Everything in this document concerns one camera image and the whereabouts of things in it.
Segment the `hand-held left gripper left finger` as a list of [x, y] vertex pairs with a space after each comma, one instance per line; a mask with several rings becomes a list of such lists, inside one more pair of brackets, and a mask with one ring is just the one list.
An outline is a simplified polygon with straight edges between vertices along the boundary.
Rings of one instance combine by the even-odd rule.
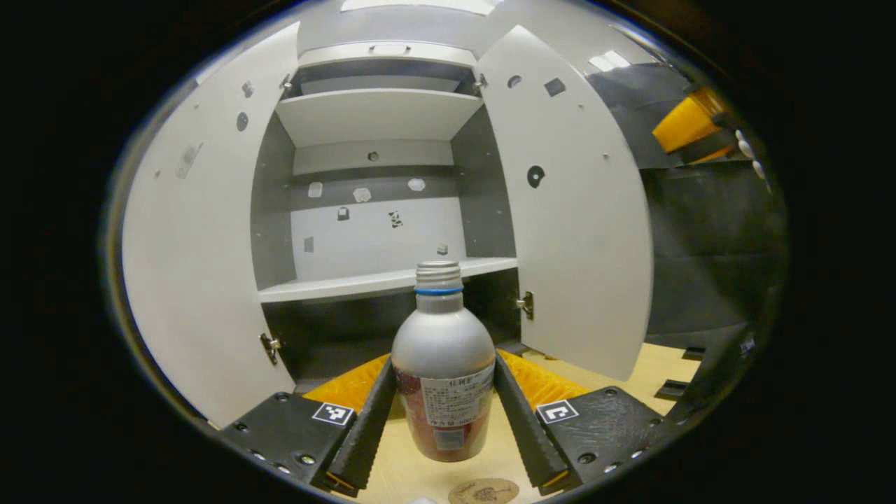
[[308, 393], [273, 393], [218, 436], [288, 481], [356, 497], [368, 487], [396, 390], [385, 354]]

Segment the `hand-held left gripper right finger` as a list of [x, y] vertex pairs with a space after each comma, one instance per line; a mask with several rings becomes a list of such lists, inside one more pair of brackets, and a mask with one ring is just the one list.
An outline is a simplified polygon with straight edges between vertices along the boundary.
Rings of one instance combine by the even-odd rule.
[[621, 479], [684, 427], [617, 386], [531, 401], [531, 361], [496, 350], [495, 387], [526, 475], [542, 496], [596, 490]]

